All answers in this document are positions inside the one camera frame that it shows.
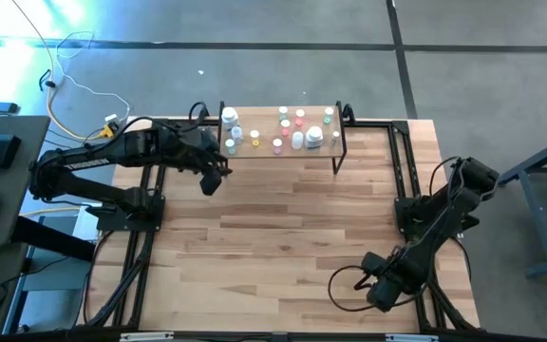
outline concrete floor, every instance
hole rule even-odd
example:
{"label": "concrete floor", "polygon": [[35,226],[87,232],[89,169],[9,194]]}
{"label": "concrete floor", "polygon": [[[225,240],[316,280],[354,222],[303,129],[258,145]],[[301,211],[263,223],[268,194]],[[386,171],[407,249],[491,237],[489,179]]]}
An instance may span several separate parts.
{"label": "concrete floor", "polygon": [[[107,41],[393,43],[385,0],[20,4],[50,38],[90,29]],[[396,7],[405,44],[547,46],[547,0],[396,0]],[[34,37],[8,0],[0,0],[0,36]],[[417,115],[434,120],[444,157],[474,156],[502,172],[547,144],[547,53],[407,52],[406,63]],[[93,48],[64,64],[78,82],[119,93],[134,115],[183,114],[200,100],[211,108],[220,100],[341,100],[360,117],[407,117],[394,51]],[[37,80],[48,67],[43,49],[8,41],[0,47],[0,101],[18,103],[22,114],[46,114]],[[62,84],[54,111],[87,134],[124,106]],[[112,169],[86,174],[109,181]],[[42,205],[28,199],[23,210]],[[466,233],[465,244],[482,326],[547,337],[547,276],[523,275],[543,254],[518,185],[500,189],[476,214],[481,225]]]}

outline wooden table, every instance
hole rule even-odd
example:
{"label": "wooden table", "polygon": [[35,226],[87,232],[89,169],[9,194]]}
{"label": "wooden table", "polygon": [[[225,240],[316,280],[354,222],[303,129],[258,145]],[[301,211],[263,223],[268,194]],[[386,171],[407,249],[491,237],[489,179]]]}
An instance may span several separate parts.
{"label": "wooden table", "polygon": [[[441,161],[434,123],[408,122],[420,185],[426,191]],[[367,251],[387,256],[403,243],[394,225],[397,194],[386,131],[347,128],[346,134],[349,151],[337,176],[329,160],[232,160],[234,173],[212,197],[204,197],[199,176],[169,170],[165,223],[156,235],[141,329],[418,331],[413,303],[389,313],[345,313],[327,296],[335,269],[359,264]],[[400,139],[398,143],[403,151]],[[117,167],[113,184],[136,186],[140,179],[140,168]],[[443,170],[434,182],[434,189],[445,184]],[[127,240],[127,233],[117,232],[101,250],[89,289],[90,316],[119,283]],[[448,297],[478,326],[462,251],[452,241],[437,254],[436,270]],[[347,272],[335,280],[333,295],[346,306],[366,304],[366,292],[351,289],[359,277]],[[125,317],[134,297],[129,293]],[[424,298],[434,322],[430,295]]]}

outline small bottle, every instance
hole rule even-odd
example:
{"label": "small bottle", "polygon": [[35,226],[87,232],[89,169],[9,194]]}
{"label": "small bottle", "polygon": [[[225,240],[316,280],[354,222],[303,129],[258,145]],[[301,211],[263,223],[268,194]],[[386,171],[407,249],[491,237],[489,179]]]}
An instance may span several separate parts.
{"label": "small bottle", "polygon": [[281,107],[277,109],[277,111],[280,114],[280,121],[286,120],[286,117],[289,114],[289,109],[285,107],[284,105],[282,105]]}
{"label": "small bottle", "polygon": [[273,140],[273,153],[276,156],[279,156],[282,153],[282,140],[280,139]]}
{"label": "small bottle", "polygon": [[223,121],[223,128],[225,130],[231,130],[235,126],[239,125],[239,118],[237,112],[232,107],[224,107],[221,114],[221,120]]}
{"label": "small bottle", "polygon": [[251,139],[253,140],[253,146],[254,147],[257,147],[258,146],[258,131],[255,129],[255,130],[252,130],[251,131]]}
{"label": "small bottle", "polygon": [[288,137],[289,133],[291,132],[289,130],[289,127],[291,126],[291,122],[288,120],[282,120],[280,124],[282,125],[282,137]]}
{"label": "small bottle", "polygon": [[234,155],[236,153],[236,143],[233,139],[226,140],[225,146],[227,147],[227,153],[230,155]]}
{"label": "small bottle", "polygon": [[318,148],[322,145],[322,128],[318,126],[312,126],[308,129],[308,133],[305,135],[305,147]]}
{"label": "small bottle", "polygon": [[242,135],[242,128],[240,126],[232,128],[232,138],[236,144],[244,142],[244,136]]}
{"label": "small bottle", "polygon": [[301,146],[303,146],[303,133],[292,133],[292,149],[301,149]]}
{"label": "small bottle", "polygon": [[341,134],[339,134],[338,131],[332,132],[332,138],[330,138],[330,148],[333,148],[337,144],[339,137],[341,137]]}
{"label": "small bottle", "polygon": [[294,124],[296,124],[297,127],[300,127],[303,125],[303,121],[305,117],[305,110],[303,109],[297,109],[296,110],[296,118],[294,119]]}
{"label": "small bottle", "polygon": [[324,109],[324,124],[330,124],[333,113],[334,110],[331,107],[326,107],[326,109]]}

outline bottle cap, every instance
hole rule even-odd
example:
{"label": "bottle cap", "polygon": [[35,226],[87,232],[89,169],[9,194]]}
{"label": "bottle cap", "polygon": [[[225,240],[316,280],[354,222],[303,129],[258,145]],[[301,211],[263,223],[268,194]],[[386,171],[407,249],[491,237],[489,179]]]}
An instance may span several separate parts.
{"label": "bottle cap", "polygon": [[232,137],[234,138],[242,138],[242,128],[236,126],[232,128]]}
{"label": "bottle cap", "polygon": [[310,139],[320,139],[322,137],[322,128],[318,126],[312,126],[308,129],[308,138]]}
{"label": "bottle cap", "polygon": [[222,115],[224,119],[233,119],[237,116],[237,112],[232,107],[224,107]]}
{"label": "bottle cap", "polygon": [[292,133],[292,148],[300,149],[303,145],[303,133],[294,132]]}

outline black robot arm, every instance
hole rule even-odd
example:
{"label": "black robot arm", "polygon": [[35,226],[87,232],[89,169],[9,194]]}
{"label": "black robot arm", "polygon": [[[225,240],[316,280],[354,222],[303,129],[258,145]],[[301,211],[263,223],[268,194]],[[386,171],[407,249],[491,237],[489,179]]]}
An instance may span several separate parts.
{"label": "black robot arm", "polygon": [[[448,238],[478,224],[468,214],[493,197],[499,174],[472,158],[457,159],[453,168],[449,184],[433,196],[397,201],[398,226],[410,241],[406,246],[396,247],[387,258],[371,252],[365,255],[362,268],[366,276],[354,288],[370,287],[367,301],[379,310],[387,312],[397,306],[401,293],[419,295],[429,286],[449,317],[453,316],[454,324],[471,327],[458,317],[440,287],[430,281],[434,256]],[[364,284],[370,276],[377,281]]]}
{"label": "black robot arm", "polygon": [[[151,128],[125,132],[138,120],[151,120],[154,124]],[[51,200],[69,194],[114,204],[127,214],[140,216],[149,211],[150,195],[146,189],[119,189],[79,178],[72,172],[109,164],[164,165],[201,173],[202,192],[212,195],[221,177],[231,173],[223,166],[224,162],[226,158],[218,153],[217,139],[209,130],[138,118],[109,142],[46,152],[32,167],[29,191],[36,199]]]}

